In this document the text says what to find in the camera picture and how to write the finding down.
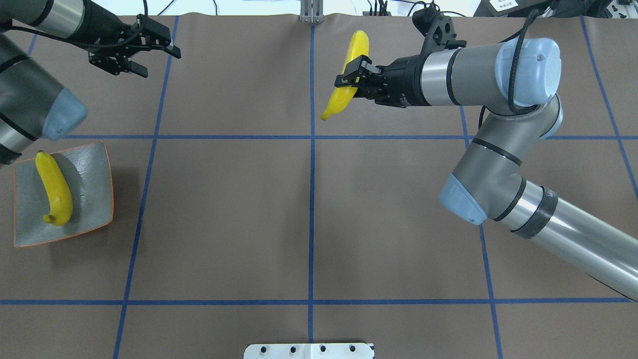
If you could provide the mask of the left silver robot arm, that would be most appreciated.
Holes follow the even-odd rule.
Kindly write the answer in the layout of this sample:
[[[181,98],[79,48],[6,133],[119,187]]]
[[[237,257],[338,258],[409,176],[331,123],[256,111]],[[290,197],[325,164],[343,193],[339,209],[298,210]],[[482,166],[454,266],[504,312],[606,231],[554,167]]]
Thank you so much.
[[[92,0],[3,0],[0,57],[0,163],[9,166],[40,138],[63,139],[87,117],[87,107],[6,34],[19,30],[86,50],[89,63],[119,75],[148,77],[132,57],[161,50],[180,58],[169,28],[148,14],[148,3],[134,23]]]

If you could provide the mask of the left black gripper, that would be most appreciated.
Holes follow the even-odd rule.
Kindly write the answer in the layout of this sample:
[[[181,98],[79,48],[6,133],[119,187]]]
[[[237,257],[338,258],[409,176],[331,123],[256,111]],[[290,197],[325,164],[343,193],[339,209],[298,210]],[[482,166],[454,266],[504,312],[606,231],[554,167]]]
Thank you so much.
[[[148,78],[148,69],[131,60],[140,51],[162,50],[181,59],[180,48],[172,42],[169,28],[139,14],[127,25],[111,11],[91,0],[83,0],[84,13],[80,23],[80,48],[86,50],[115,50],[135,45],[137,50],[119,50],[109,54],[89,52],[89,63],[112,75],[132,73]]]

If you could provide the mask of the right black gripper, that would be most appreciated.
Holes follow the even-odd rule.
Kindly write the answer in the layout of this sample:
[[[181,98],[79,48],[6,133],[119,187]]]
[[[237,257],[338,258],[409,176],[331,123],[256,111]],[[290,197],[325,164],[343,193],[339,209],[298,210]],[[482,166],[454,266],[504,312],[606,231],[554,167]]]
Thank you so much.
[[[421,75],[425,55],[411,55],[388,65],[376,65],[367,55],[348,62],[337,75],[335,88],[357,88],[353,99],[366,99],[377,105],[406,108],[430,106],[426,100]]]

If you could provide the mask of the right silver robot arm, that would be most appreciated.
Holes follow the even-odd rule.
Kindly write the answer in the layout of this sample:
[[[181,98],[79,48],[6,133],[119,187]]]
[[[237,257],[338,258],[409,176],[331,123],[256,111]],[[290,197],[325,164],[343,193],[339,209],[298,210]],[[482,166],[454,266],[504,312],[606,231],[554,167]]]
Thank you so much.
[[[563,107],[556,93],[556,42],[526,39],[519,70],[511,68],[515,46],[513,39],[479,47],[426,40],[420,54],[382,66],[373,64],[367,36],[358,30],[321,117],[341,112],[353,98],[399,108],[487,107],[487,118],[440,192],[441,204],[473,225],[499,222],[636,301],[636,239],[519,173],[533,146],[558,130]]]

